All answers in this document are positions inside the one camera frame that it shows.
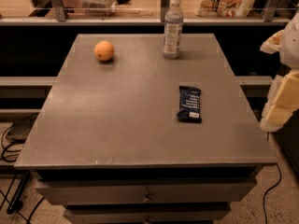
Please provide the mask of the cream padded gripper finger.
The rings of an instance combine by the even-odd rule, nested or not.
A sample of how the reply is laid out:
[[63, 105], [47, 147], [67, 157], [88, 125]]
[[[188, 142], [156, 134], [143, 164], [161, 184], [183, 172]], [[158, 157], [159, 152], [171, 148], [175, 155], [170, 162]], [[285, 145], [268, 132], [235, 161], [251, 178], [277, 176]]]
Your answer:
[[265, 132], [276, 132], [299, 109], [299, 70], [286, 76], [276, 75], [267, 95], [260, 127]]

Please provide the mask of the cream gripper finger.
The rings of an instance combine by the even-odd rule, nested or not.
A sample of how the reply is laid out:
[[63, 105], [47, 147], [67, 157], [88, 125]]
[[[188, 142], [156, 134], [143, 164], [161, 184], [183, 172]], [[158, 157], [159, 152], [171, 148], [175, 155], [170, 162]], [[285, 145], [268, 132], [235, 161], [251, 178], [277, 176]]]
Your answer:
[[268, 54], [273, 54], [280, 51], [280, 43], [283, 30], [280, 30], [270, 36], [266, 41], [264, 41], [260, 47], [260, 51]]

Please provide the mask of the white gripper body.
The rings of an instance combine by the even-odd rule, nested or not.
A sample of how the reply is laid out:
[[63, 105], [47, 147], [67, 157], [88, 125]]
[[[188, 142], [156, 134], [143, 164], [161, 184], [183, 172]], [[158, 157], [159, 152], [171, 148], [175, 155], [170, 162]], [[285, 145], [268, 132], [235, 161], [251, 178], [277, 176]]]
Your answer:
[[299, 68], [299, 13], [286, 25], [279, 51], [280, 62], [292, 69]]

